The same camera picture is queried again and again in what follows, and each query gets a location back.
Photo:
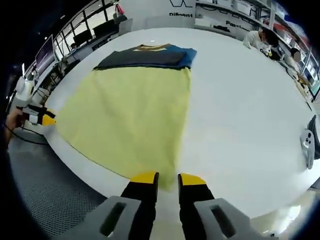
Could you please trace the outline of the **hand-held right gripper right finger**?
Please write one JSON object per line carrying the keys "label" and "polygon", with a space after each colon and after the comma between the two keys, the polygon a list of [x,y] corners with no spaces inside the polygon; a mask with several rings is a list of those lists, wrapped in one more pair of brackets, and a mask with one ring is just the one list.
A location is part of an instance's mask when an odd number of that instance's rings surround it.
{"label": "hand-held right gripper right finger", "polygon": [[214,198],[198,176],[178,174],[179,218],[187,240],[247,240],[250,219],[222,198]]}

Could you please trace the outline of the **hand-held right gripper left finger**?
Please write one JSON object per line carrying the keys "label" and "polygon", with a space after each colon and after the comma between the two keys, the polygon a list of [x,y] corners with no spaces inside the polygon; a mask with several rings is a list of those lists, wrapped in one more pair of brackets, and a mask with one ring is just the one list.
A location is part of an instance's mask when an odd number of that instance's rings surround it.
{"label": "hand-held right gripper left finger", "polygon": [[86,240],[148,240],[156,217],[159,173],[132,177],[85,218]]}

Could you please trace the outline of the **person's left hand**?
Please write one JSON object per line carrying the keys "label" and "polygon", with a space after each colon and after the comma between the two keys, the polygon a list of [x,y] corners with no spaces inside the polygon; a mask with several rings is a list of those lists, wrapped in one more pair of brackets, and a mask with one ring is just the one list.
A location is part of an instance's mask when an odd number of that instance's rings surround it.
{"label": "person's left hand", "polygon": [[23,116],[23,111],[18,108],[14,108],[6,118],[6,127],[9,130],[14,130],[16,128],[21,127],[25,122],[25,118]]}

